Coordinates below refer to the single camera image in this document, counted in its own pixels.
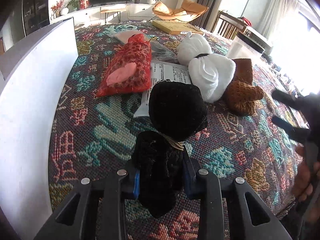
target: window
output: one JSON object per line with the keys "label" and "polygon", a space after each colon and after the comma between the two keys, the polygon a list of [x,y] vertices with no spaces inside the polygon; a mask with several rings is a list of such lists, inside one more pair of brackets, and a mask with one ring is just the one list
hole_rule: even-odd
{"label": "window", "polygon": [[281,21],[271,57],[293,79],[302,95],[320,90],[320,33],[303,14]]}

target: gold ribbon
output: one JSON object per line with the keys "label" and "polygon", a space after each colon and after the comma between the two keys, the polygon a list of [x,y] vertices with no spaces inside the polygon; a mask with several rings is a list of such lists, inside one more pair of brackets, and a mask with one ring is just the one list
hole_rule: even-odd
{"label": "gold ribbon", "polygon": [[167,141],[168,143],[175,149],[179,150],[179,151],[183,151],[184,149],[184,142],[176,142],[175,140],[173,140],[171,137],[163,134],[163,133],[160,133]]}

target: black lid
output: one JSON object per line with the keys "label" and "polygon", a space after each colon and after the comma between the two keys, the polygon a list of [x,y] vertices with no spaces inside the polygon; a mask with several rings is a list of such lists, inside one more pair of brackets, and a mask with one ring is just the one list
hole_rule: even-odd
{"label": "black lid", "polygon": [[255,49],[259,53],[264,53],[265,49],[256,43],[253,39],[244,35],[242,32],[238,32],[237,37],[248,44],[251,48]]}

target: black robotic claw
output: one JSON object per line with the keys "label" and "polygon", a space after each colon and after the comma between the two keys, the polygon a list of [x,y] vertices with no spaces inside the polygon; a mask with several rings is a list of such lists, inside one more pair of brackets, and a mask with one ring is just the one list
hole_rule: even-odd
{"label": "black robotic claw", "polygon": [[[290,240],[291,237],[243,178],[218,179],[201,169],[183,151],[183,180],[187,196],[201,199],[198,240],[225,238],[222,198],[226,199],[231,240]],[[137,199],[139,171],[128,160],[125,169],[105,179],[79,182],[54,210],[34,240],[94,240],[99,199],[102,202],[100,239],[125,240],[124,199]]]}
{"label": "black robotic claw", "polygon": [[304,158],[311,173],[313,173],[310,183],[315,189],[313,193],[308,196],[306,201],[298,203],[295,207],[298,214],[305,218],[320,195],[320,182],[313,171],[314,163],[320,161],[320,96],[310,94],[305,97],[294,98],[287,93],[275,90],[272,92],[272,97],[287,106],[301,111],[310,127],[310,129],[293,127],[291,124],[277,116],[272,118],[272,122],[284,129],[290,139],[304,145]]}

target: patterned tablecloth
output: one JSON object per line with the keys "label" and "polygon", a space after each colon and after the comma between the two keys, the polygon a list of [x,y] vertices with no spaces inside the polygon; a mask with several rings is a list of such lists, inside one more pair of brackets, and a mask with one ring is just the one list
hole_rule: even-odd
{"label": "patterned tablecloth", "polygon": [[[96,98],[104,72],[121,45],[108,35],[138,29],[176,52],[184,38],[170,36],[150,23],[126,23],[107,27],[81,28],[76,31],[79,57],[62,91],[55,114],[49,149],[49,188],[54,209],[84,177],[100,179],[123,168],[130,159],[136,136],[150,130],[148,118],[133,118],[141,94]],[[214,53],[224,55],[231,41],[206,33]],[[254,116],[231,113],[223,100],[208,107],[208,128],[189,138],[186,147],[202,167],[218,177],[244,177],[270,209],[277,213],[290,201],[289,190],[297,172],[299,158],[293,142],[282,129],[271,123],[274,113],[291,124],[301,116],[274,102],[270,93],[281,87],[263,66],[254,67],[254,84],[266,92],[258,101]],[[199,201],[190,201],[184,193],[176,207],[154,219],[138,201],[126,201],[126,226],[129,239],[196,239]],[[97,233],[100,231],[100,217]]]}

